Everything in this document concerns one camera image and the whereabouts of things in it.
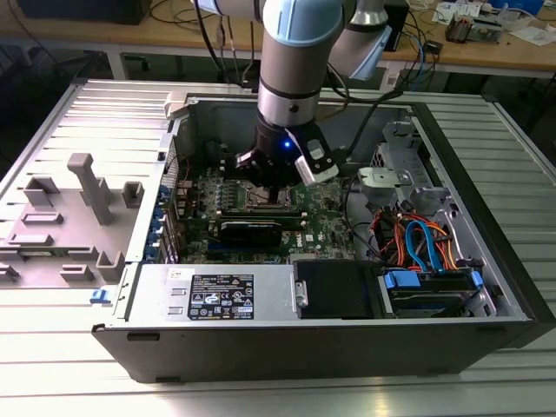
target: warning label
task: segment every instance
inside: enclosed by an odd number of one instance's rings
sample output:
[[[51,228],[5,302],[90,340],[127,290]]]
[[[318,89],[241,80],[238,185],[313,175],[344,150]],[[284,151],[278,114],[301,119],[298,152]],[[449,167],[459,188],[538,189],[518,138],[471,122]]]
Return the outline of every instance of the warning label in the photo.
[[[191,320],[253,320],[252,275],[193,275],[188,317]]]

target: robotic arm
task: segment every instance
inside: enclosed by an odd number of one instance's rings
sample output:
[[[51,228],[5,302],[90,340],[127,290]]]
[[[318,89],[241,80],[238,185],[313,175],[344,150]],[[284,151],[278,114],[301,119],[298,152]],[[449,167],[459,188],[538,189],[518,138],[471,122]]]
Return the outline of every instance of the robotic arm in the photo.
[[[311,185],[336,176],[333,152],[314,121],[321,86],[328,62],[351,78],[372,75],[391,32],[384,0],[196,2],[264,24],[255,143],[237,156],[238,168],[271,196],[300,179]]]

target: side panel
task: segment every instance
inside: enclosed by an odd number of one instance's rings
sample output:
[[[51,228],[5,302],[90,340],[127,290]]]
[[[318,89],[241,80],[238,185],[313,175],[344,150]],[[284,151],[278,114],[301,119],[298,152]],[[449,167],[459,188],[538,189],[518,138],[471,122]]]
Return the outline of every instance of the side panel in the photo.
[[[522,348],[553,329],[556,319],[427,106],[417,103],[413,107],[436,152],[438,162],[447,170],[450,181],[510,289],[525,314],[537,322],[532,332],[522,335],[512,345],[514,348]]]
[[[457,374],[531,327],[93,329],[140,382]]]

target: wooden desk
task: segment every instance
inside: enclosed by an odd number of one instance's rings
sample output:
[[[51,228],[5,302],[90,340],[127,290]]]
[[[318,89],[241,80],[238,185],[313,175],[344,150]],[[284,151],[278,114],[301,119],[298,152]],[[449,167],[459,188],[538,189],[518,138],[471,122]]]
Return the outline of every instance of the wooden desk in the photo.
[[[182,0],[177,9],[186,9],[189,2]],[[23,24],[47,48],[73,50],[100,50],[108,55],[110,66],[116,79],[127,77],[122,61],[123,53],[162,54],[176,56],[207,56],[201,33],[195,26],[186,30],[174,24],[161,23],[146,17],[138,26],[113,23],[72,22],[58,20],[27,19],[17,10]],[[160,18],[171,20],[169,7],[162,6],[156,11]],[[437,70],[499,76],[551,77],[556,71],[556,43],[538,47],[504,33],[498,45],[488,43],[450,43],[444,37],[443,24],[430,23],[432,11],[415,12],[419,26],[427,33],[427,38],[444,44]],[[194,18],[193,11],[181,18]],[[541,19],[556,19],[556,11],[543,9]],[[215,38],[217,17],[205,20],[207,31]],[[248,22],[232,19],[235,47],[238,57],[249,58],[250,36]],[[35,42],[17,24],[8,9],[7,0],[0,0],[0,43],[21,46],[36,46]],[[255,50],[260,51],[262,27],[255,24]],[[229,50],[225,56],[231,56]],[[413,63],[415,51],[404,36],[398,50],[385,52],[381,67],[386,67],[382,88],[387,89],[400,71]]]
[[[512,75],[508,71],[541,71],[552,76],[556,71],[556,43],[545,46],[535,46],[529,42],[512,36],[507,32],[502,34],[500,43],[452,43],[446,41],[444,32],[446,25],[432,23],[433,11],[414,12],[419,27],[427,34],[427,39],[444,44],[440,53],[438,70],[447,72],[466,72],[492,75]],[[553,19],[556,23],[556,11],[543,8],[539,19]],[[407,22],[414,24],[408,17]],[[410,39],[404,36],[396,52],[387,59],[405,59],[413,61],[415,52],[411,48]]]

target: motherboard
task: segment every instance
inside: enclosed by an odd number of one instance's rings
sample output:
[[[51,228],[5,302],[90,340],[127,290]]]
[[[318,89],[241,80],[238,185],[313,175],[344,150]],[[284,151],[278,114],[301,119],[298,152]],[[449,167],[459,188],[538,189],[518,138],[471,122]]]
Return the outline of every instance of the motherboard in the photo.
[[[181,263],[271,263],[354,259],[353,237],[342,220],[341,178],[268,190],[226,177],[215,168],[192,169],[178,186],[185,234]]]

